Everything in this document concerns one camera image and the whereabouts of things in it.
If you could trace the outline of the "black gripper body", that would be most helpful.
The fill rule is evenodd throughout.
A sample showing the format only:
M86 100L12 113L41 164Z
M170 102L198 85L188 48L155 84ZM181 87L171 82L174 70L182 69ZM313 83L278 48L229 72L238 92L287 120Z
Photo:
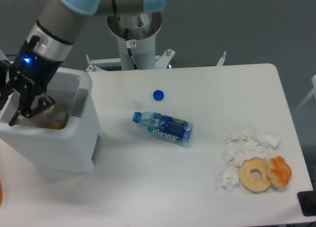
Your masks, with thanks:
M27 85L27 100L22 115L32 118L51 108L55 100L46 94L47 86L56 73L56 62L35 51L37 40L24 41L13 63L0 62L0 90Z

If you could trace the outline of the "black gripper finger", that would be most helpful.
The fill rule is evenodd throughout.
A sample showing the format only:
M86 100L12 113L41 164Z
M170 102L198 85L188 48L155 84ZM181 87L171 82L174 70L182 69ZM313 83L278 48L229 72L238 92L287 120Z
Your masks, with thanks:
M9 126L16 125L20 120L19 118L20 115L22 116L22 118L24 117L22 113L25 110L26 100L27 100L27 85L19 86L18 90L16 89L13 92L13 95L10 100L12 107L16 109L16 111L9 122Z
M9 95L11 94L12 94L12 89L0 91L0 110L3 109L4 105L6 104L9 98Z

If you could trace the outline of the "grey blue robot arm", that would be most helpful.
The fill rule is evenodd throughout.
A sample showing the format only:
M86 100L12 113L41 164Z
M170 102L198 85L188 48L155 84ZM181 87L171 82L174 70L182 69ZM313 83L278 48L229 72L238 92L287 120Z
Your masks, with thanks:
M10 126L51 108L47 86L72 49L88 19L162 11L166 0L49 0L23 42L15 60L0 62L0 105L17 92L19 101Z

